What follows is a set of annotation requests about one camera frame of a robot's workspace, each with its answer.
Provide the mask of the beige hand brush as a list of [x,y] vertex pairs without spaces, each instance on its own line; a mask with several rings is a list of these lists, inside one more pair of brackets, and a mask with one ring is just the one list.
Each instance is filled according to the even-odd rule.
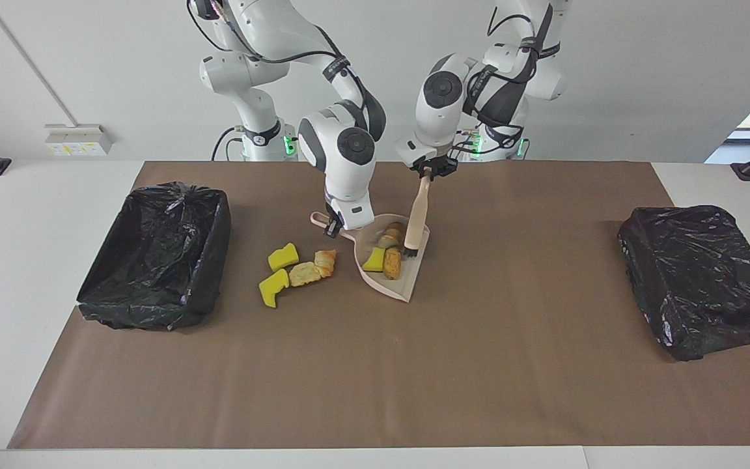
[[417,257],[422,250],[430,184],[431,180],[420,178],[419,191],[413,202],[404,239],[404,256],[407,258]]

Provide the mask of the yellow L-shaped sponge piece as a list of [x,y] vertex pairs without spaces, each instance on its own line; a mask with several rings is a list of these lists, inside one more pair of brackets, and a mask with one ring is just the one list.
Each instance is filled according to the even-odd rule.
[[277,295],[290,287],[290,278],[288,271],[280,269],[275,271],[271,276],[262,280],[259,285],[259,291],[265,306],[276,309]]

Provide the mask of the pale ridged bread chunk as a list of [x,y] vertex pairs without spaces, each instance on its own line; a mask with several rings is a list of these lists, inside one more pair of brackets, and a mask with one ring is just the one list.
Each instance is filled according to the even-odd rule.
[[407,234],[407,226],[402,222],[390,223],[381,234],[379,234],[377,246],[381,249],[404,246]]

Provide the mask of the open bin with black bag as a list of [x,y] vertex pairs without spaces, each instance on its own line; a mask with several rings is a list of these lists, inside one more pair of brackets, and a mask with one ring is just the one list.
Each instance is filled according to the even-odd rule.
[[231,238],[223,190],[172,182],[125,198],[77,295],[85,320],[173,332],[214,312]]

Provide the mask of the pale bread piece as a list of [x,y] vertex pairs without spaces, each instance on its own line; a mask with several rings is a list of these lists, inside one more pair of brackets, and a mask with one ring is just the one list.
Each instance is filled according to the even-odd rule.
[[297,287],[317,282],[324,277],[318,265],[314,262],[305,262],[294,265],[288,271],[288,278],[290,286]]

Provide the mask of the flat bin with black bag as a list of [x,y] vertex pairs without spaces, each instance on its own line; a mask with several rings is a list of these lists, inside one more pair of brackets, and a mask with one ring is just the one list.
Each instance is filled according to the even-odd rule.
[[729,211],[638,207],[617,241],[638,309],[673,359],[750,345],[750,244]]

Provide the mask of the yellow sponge block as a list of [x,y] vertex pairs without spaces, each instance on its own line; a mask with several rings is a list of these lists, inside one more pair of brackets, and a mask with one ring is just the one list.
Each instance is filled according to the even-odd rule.
[[268,255],[268,265],[274,273],[300,262],[299,253],[294,243],[287,243],[283,248],[275,249]]

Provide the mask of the brown paper table mat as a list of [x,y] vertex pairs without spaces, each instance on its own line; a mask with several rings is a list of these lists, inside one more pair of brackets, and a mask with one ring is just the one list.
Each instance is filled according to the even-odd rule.
[[[324,178],[309,164],[146,163],[137,183],[178,180],[229,199],[216,311],[177,332],[72,312],[10,448],[750,446],[750,345],[677,362],[636,306],[616,235],[670,204],[649,164],[437,179],[409,303],[310,223]],[[289,242],[298,264],[337,250],[335,270],[273,309],[258,285]]]

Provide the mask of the pale pink dustpan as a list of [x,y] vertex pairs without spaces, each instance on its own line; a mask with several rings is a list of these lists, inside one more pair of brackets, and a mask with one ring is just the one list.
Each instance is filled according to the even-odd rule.
[[424,252],[430,237],[428,227],[424,227],[421,247],[417,256],[414,258],[404,257],[402,259],[401,276],[398,279],[387,279],[382,273],[363,270],[363,264],[371,255],[372,249],[376,246],[381,232],[393,222],[401,222],[407,225],[409,217],[399,216],[399,214],[378,214],[370,225],[356,231],[345,231],[342,229],[339,235],[352,241],[357,269],[367,285],[372,287],[373,290],[384,294],[384,296],[409,303],[413,296],[417,274],[419,274],[419,270],[421,269]]

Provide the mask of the white wall socket box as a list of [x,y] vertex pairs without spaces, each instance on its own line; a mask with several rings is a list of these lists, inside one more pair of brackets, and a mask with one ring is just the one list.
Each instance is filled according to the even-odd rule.
[[63,124],[46,124],[48,136],[45,145],[53,156],[107,156],[113,140],[97,124],[68,127]]

